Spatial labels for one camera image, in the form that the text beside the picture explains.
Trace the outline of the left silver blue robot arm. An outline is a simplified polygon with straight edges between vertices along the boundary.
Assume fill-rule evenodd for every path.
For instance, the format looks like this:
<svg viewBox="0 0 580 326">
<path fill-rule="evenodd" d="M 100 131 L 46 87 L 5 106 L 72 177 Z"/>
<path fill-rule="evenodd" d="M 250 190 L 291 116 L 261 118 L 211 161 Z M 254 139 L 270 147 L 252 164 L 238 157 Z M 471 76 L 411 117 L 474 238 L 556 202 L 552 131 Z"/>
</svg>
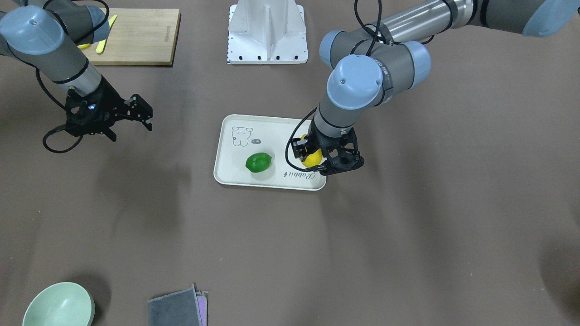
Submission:
<svg viewBox="0 0 580 326">
<path fill-rule="evenodd" d="M 353 126 L 361 114 L 410 90 L 431 70 L 427 40 L 449 29 L 476 25 L 524 35 L 551 36 L 579 10 L 577 0 L 427 0 L 352 32 L 334 30 L 319 55 L 332 69 L 323 99 L 304 138 L 289 141 L 296 158 L 322 152 L 327 167 L 360 163 Z"/>
</svg>

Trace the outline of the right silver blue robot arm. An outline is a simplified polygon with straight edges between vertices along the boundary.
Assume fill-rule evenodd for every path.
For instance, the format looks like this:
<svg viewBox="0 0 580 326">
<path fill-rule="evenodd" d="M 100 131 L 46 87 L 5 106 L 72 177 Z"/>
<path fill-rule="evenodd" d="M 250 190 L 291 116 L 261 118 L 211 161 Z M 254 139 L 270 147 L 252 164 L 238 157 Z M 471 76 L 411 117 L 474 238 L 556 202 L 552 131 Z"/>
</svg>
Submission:
<svg viewBox="0 0 580 326">
<path fill-rule="evenodd" d="M 108 12 L 72 0 L 23 0 L 1 15 L 1 54 L 35 66 L 67 93 L 64 130 L 80 137 L 103 134 L 116 140 L 118 120 L 136 120 L 148 130 L 153 109 L 140 95 L 128 100 L 78 48 L 110 33 Z"/>
</svg>

